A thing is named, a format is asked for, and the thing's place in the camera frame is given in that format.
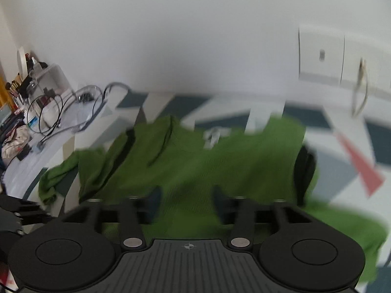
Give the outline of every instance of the white object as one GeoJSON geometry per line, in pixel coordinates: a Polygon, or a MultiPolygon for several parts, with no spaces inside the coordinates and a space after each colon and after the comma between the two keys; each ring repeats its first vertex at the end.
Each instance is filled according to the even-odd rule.
{"type": "Polygon", "coordinates": [[[385,99],[391,98],[391,50],[383,52],[376,96],[385,99]]]}
{"type": "Polygon", "coordinates": [[[299,38],[299,78],[338,85],[343,66],[343,32],[302,26],[299,38]]]}
{"type": "Polygon", "coordinates": [[[227,137],[231,134],[230,128],[215,126],[204,132],[204,149],[212,149],[219,141],[220,137],[227,137]]]}
{"type": "Polygon", "coordinates": [[[34,66],[33,66],[33,69],[34,69],[34,73],[36,75],[38,75],[40,72],[42,72],[42,66],[39,62],[35,61],[34,63],[34,66]]]}
{"type": "Polygon", "coordinates": [[[43,109],[42,109],[42,114],[41,114],[41,127],[44,129],[45,125],[48,125],[49,127],[52,127],[54,123],[57,121],[58,118],[58,108],[61,108],[61,103],[60,100],[57,99],[57,103],[59,106],[57,106],[55,100],[53,99],[49,104],[47,104],[43,109]]]}
{"type": "MultiPolygon", "coordinates": [[[[6,15],[2,22],[9,25],[18,46],[28,51],[29,45],[39,58],[59,63],[74,89],[79,82],[104,86],[117,80],[139,91],[251,93],[348,110],[350,91],[298,80],[298,27],[331,26],[391,44],[391,0],[0,0],[0,4],[0,13],[6,15]],[[148,11],[140,11],[141,5],[148,11]]],[[[5,36],[12,40],[10,34],[5,36]]],[[[17,48],[5,52],[3,43],[3,68],[8,69],[5,60],[11,54],[17,71],[17,48]]],[[[368,113],[386,114],[391,120],[391,104],[374,98],[366,107],[368,113]]]]}
{"type": "Polygon", "coordinates": [[[39,63],[36,65],[34,65],[34,69],[37,67],[37,69],[41,71],[40,73],[35,74],[35,78],[40,89],[53,89],[56,94],[62,94],[70,88],[68,79],[64,75],[60,66],[57,64],[51,64],[48,68],[42,70],[39,63]]]}
{"type": "Polygon", "coordinates": [[[360,113],[363,111],[363,109],[368,101],[368,95],[369,95],[369,92],[368,92],[368,72],[366,70],[366,61],[361,59],[360,66],[358,69],[356,86],[353,90],[353,100],[351,103],[351,116],[353,118],[359,116],[360,113]],[[365,96],[364,96],[364,99],[363,99],[361,105],[359,107],[357,107],[357,91],[363,86],[365,87],[365,96]]]}
{"type": "MultiPolygon", "coordinates": [[[[360,61],[365,60],[368,74],[368,91],[374,93],[379,79],[380,60],[382,50],[377,42],[363,37],[345,35],[345,54],[343,61],[341,86],[353,89],[357,85],[360,61]]],[[[365,83],[361,84],[359,91],[365,92],[365,83]]]]}
{"type": "Polygon", "coordinates": [[[23,47],[20,47],[16,52],[16,60],[18,61],[20,79],[24,81],[24,79],[27,77],[28,74],[27,74],[26,55],[23,47]]]}

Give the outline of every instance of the hanging cable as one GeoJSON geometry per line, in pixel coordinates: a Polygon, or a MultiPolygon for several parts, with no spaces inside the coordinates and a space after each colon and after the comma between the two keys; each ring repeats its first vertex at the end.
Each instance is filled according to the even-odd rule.
{"type": "Polygon", "coordinates": [[[5,290],[8,290],[8,291],[10,291],[10,292],[12,292],[12,293],[16,293],[15,290],[10,289],[8,286],[5,286],[5,285],[4,285],[3,283],[1,283],[1,282],[0,282],[0,286],[2,286],[5,290]]]}
{"type": "Polygon", "coordinates": [[[61,112],[64,108],[64,105],[63,105],[63,99],[61,98],[61,109],[60,109],[60,106],[58,104],[58,102],[56,101],[55,97],[59,96],[61,98],[60,95],[55,95],[54,97],[51,97],[51,96],[47,96],[47,95],[39,95],[37,98],[35,98],[29,105],[29,108],[27,109],[27,115],[26,115],[26,119],[27,119],[27,126],[30,128],[31,131],[33,131],[34,133],[38,133],[38,134],[42,134],[42,135],[45,135],[46,133],[50,132],[50,130],[52,130],[52,128],[55,128],[57,126],[57,123],[58,121],[60,120],[60,117],[61,117],[61,112]],[[42,111],[43,111],[43,108],[41,109],[41,113],[40,113],[40,116],[38,118],[38,128],[39,128],[39,132],[33,130],[29,124],[29,112],[30,112],[30,109],[31,107],[33,106],[34,102],[36,102],[38,99],[41,99],[42,97],[49,97],[49,98],[52,98],[54,99],[56,105],[57,105],[57,109],[58,109],[58,116],[57,116],[57,120],[54,122],[54,124],[48,129],[46,130],[45,132],[43,132],[41,130],[41,116],[42,116],[42,111]]]}
{"type": "MultiPolygon", "coordinates": [[[[111,89],[113,87],[122,87],[124,89],[126,89],[128,92],[131,92],[131,89],[128,85],[126,84],[123,84],[121,82],[112,82],[110,84],[108,84],[104,91],[102,91],[99,87],[95,86],[95,85],[88,85],[88,86],[85,86],[85,87],[82,87],[80,88],[79,90],[75,91],[74,93],[72,93],[71,95],[69,95],[69,97],[65,100],[65,102],[63,102],[63,99],[61,98],[61,96],[59,96],[61,98],[61,108],[59,107],[59,104],[58,102],[56,101],[56,104],[57,104],[57,108],[58,108],[58,111],[59,111],[59,114],[57,116],[57,120],[55,121],[55,123],[48,129],[48,130],[45,130],[45,131],[42,131],[41,128],[40,128],[40,121],[41,121],[41,116],[42,116],[42,111],[40,113],[40,116],[39,116],[39,119],[38,119],[38,123],[39,123],[39,132],[38,131],[34,131],[33,129],[31,129],[31,126],[28,125],[28,127],[31,129],[31,131],[33,131],[34,133],[38,133],[38,134],[42,134],[43,135],[43,138],[40,140],[40,143],[44,143],[46,142],[48,139],[52,138],[53,136],[56,136],[57,134],[60,134],[60,133],[63,133],[64,131],[67,131],[67,130],[70,130],[70,129],[75,129],[75,128],[78,128],[78,127],[81,127],[83,125],[86,125],[88,122],[90,122],[93,118],[95,118],[95,106],[96,106],[96,103],[99,101],[100,99],[100,105],[103,105],[104,104],[104,101],[106,99],[106,95],[111,91],[111,89]],[[93,104],[93,107],[92,107],[92,115],[91,117],[84,121],[84,122],[81,122],[77,125],[73,125],[73,126],[69,126],[67,128],[64,128],[64,129],[60,129],[58,131],[55,131],[57,129],[57,126],[58,124],[60,123],[61,121],[61,116],[69,109],[69,107],[74,103],[74,102],[78,102],[78,93],[80,92],[83,92],[85,91],[87,88],[95,88],[97,91],[99,91],[99,94],[97,95],[96,99],[95,99],[95,102],[93,104]]],[[[37,97],[34,99],[34,101],[30,104],[29,106],[29,109],[27,110],[27,117],[28,117],[28,114],[29,114],[29,111],[31,109],[31,106],[33,105],[33,103],[43,97],[44,95],[40,96],[40,97],[37,97]]]]}
{"type": "Polygon", "coordinates": [[[364,109],[365,104],[368,101],[368,70],[366,67],[366,60],[363,60],[361,58],[360,60],[360,66],[358,68],[358,77],[357,77],[357,84],[353,90],[353,99],[351,103],[351,116],[353,118],[357,117],[364,109]],[[357,93],[362,85],[362,81],[365,78],[365,96],[364,100],[362,101],[359,108],[357,108],[357,93]]]}

